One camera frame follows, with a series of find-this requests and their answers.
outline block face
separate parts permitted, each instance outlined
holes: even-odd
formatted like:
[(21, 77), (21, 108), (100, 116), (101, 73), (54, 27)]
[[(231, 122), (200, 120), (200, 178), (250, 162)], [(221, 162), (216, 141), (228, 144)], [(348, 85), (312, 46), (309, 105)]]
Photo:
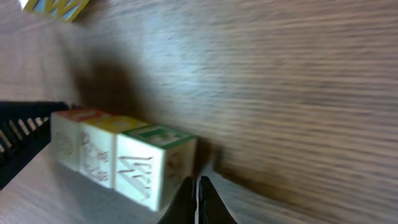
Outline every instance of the block face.
[(113, 187), (114, 134), (81, 124), (80, 172), (104, 187)]
[(78, 124), (54, 113), (51, 115), (52, 154), (59, 163), (71, 170), (79, 169)]
[(115, 185), (116, 136), (146, 123), (125, 116), (89, 119), (81, 123), (80, 172), (107, 188)]
[(115, 134), (128, 129), (139, 128), (147, 125), (145, 122), (126, 116), (113, 116), (106, 119), (91, 119), (85, 122)]
[[(129, 197), (153, 211), (158, 211), (168, 205), (177, 193), (182, 180), (192, 173), (196, 137), (163, 125), (148, 125), (125, 131), (118, 138), (122, 139), (118, 141), (118, 158), (120, 158), (121, 152), (135, 158), (156, 158), (152, 153), (160, 154), (158, 162), (148, 165), (152, 167), (151, 173), (158, 174), (155, 176), (148, 174), (145, 179), (142, 179), (143, 184), (141, 185), (143, 189), (152, 189), (152, 195), (156, 196), (152, 197), (151, 195), (151, 198), (145, 198), (150, 199), (147, 201), (137, 199), (136, 195)], [(133, 166), (130, 166), (129, 170), (137, 172), (136, 167)], [(143, 175), (138, 173), (129, 176), (142, 177)], [(119, 176), (116, 178), (116, 189), (118, 189)], [(127, 188), (118, 191), (125, 191), (124, 195), (129, 195), (132, 192)]]
[(118, 135), (115, 190), (153, 210), (159, 206), (164, 151)]
[(184, 178), (192, 174), (196, 139), (167, 150), (163, 169), (160, 208), (167, 206), (175, 197)]
[(25, 11), (70, 22), (83, 10), (88, 0), (20, 0), (20, 2)]
[(125, 131), (123, 134), (162, 149), (171, 149), (196, 138), (191, 134), (163, 125), (148, 125)]
[(69, 169), (78, 170), (80, 166), (79, 121), (93, 117), (110, 116), (98, 110), (68, 110), (51, 114), (52, 154)]

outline toy block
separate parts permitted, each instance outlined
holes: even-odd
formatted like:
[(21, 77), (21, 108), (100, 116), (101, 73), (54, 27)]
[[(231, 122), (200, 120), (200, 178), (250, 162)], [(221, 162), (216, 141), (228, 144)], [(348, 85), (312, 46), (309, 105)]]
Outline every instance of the toy block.
[(19, 0), (23, 11), (71, 22), (87, 5), (88, 0)]
[(82, 122), (80, 172), (103, 187), (114, 188), (116, 136), (147, 123), (125, 116), (91, 119)]
[(68, 110), (51, 114), (52, 154), (71, 170), (79, 169), (80, 123), (86, 119), (110, 117), (99, 110)]
[(115, 190), (158, 211), (174, 198), (191, 175), (197, 138), (161, 125), (118, 135)]

